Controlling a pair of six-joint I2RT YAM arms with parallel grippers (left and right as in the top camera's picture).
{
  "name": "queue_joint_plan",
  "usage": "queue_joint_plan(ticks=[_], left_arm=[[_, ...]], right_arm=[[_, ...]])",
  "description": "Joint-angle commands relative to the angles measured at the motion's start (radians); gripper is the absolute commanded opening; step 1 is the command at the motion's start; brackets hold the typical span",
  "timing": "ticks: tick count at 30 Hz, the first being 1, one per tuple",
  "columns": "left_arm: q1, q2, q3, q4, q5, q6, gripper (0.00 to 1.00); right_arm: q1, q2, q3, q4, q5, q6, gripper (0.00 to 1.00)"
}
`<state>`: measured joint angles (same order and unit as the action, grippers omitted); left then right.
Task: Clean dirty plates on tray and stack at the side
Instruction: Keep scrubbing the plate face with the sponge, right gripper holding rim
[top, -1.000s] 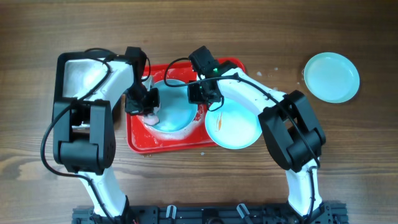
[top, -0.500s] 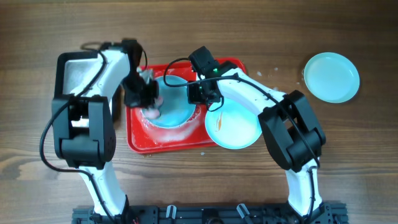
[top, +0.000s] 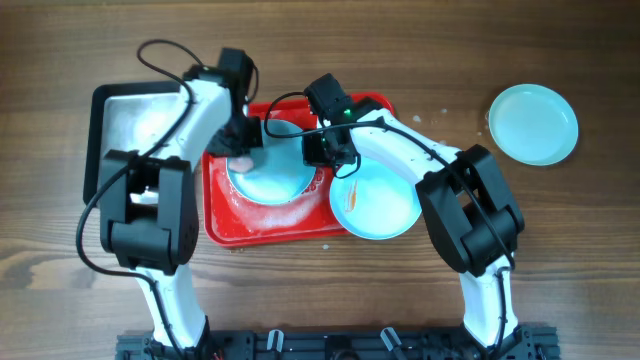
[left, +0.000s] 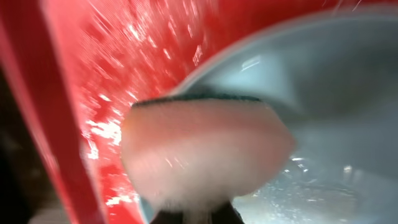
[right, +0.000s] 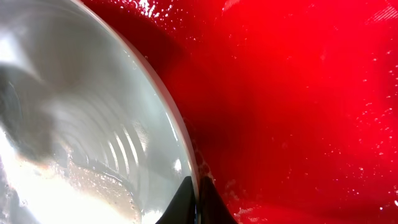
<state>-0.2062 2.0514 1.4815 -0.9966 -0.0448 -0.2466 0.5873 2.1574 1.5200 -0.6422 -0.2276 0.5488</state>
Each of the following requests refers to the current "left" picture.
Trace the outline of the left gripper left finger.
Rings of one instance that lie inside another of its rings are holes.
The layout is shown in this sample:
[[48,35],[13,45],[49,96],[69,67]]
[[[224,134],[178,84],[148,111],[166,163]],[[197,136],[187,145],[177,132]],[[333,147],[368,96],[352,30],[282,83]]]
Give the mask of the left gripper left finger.
[[159,211],[150,221],[150,224],[186,224],[186,219],[182,212]]

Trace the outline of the pink sponge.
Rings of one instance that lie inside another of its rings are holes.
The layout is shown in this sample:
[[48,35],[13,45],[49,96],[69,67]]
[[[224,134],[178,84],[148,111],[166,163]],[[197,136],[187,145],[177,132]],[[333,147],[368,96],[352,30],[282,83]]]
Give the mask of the pink sponge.
[[252,98],[164,98],[137,103],[121,126],[121,159],[154,210],[212,210],[273,179],[295,141]]

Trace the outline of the mint plate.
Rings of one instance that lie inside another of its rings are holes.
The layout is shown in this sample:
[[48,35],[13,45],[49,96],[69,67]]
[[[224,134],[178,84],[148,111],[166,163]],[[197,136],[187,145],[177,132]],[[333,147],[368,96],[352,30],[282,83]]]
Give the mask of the mint plate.
[[323,12],[263,30],[175,94],[249,95],[297,141],[276,180],[234,207],[245,223],[397,222],[397,8]]

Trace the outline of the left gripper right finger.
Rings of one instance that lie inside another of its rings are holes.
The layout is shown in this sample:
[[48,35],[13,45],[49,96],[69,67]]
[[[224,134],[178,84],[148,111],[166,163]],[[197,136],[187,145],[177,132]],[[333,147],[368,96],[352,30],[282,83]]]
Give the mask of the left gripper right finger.
[[223,204],[211,214],[212,224],[244,224],[243,219],[231,202]]

